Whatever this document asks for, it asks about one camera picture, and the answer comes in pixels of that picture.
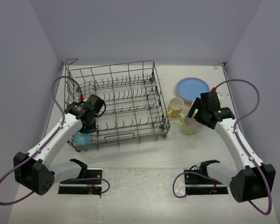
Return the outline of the blue plastic plate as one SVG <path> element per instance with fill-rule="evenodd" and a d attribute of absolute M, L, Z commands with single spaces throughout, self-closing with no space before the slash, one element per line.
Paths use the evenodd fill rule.
<path fill-rule="evenodd" d="M 193 101 L 200 97 L 201 93 L 209 92 L 209 85 L 202 79 L 187 77 L 178 82 L 177 94 L 186 101 Z"/>

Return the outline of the yellow ceramic mug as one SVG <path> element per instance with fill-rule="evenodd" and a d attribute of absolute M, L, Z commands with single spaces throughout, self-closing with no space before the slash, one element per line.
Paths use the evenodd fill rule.
<path fill-rule="evenodd" d="M 184 107 L 184 102 L 181 98 L 172 98 L 169 101 L 168 116 L 177 117 Z"/>

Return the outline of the yellow-green plastic cup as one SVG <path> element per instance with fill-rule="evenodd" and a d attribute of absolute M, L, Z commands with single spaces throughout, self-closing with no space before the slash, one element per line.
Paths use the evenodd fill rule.
<path fill-rule="evenodd" d="M 183 113 L 178 115 L 178 119 L 181 122 L 181 132 L 185 135 L 195 133 L 195 131 L 201 126 L 194 118 L 189 118 Z"/>

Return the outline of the blue plastic cup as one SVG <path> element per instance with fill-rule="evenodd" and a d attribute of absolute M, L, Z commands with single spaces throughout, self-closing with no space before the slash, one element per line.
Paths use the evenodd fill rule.
<path fill-rule="evenodd" d="M 76 132 L 73 135 L 73 139 L 75 146 L 87 145 L 91 142 L 91 136 L 89 133 Z"/>

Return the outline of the grey wire dish rack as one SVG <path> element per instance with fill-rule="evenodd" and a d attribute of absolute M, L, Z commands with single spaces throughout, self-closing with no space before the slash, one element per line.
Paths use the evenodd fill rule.
<path fill-rule="evenodd" d="M 70 78 L 64 82 L 64 105 L 77 101 L 80 95 L 97 95 L 106 104 L 85 141 L 76 136 L 69 139 L 76 151 L 167 137 L 171 126 L 154 61 L 91 67 L 76 66 L 75 62 L 63 62 L 64 73 Z"/>

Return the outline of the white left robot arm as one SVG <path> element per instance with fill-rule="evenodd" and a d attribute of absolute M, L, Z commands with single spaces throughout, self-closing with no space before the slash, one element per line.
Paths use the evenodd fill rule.
<path fill-rule="evenodd" d="M 71 103 L 55 130 L 27 153 L 18 152 L 14 156 L 15 180 L 40 196 L 62 181 L 83 183 L 101 180 L 97 176 L 88 177 L 88 166 L 77 159 L 58 166 L 51 164 L 67 141 L 77 132 L 89 133 L 96 118 L 102 116 L 105 110 L 104 100 L 96 95 L 91 95 L 86 101 Z"/>

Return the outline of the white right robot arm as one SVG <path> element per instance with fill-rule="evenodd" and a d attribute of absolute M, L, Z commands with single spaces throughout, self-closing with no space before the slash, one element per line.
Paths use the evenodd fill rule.
<path fill-rule="evenodd" d="M 216 92 L 201 93 L 194 119 L 216 131 L 227 146 L 237 169 L 229 186 L 234 199 L 241 203 L 271 196 L 276 171 L 265 164 L 249 146 L 228 107 L 222 108 Z"/>

